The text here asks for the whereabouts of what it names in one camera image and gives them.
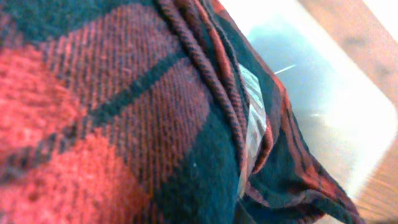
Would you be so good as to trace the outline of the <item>red black plaid shirt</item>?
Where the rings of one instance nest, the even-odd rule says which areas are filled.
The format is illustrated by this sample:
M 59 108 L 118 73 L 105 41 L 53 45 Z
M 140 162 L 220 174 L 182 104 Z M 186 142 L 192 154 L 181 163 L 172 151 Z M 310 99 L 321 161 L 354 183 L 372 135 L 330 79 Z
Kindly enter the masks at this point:
M 1 2 L 2 223 L 361 223 L 218 1 Z

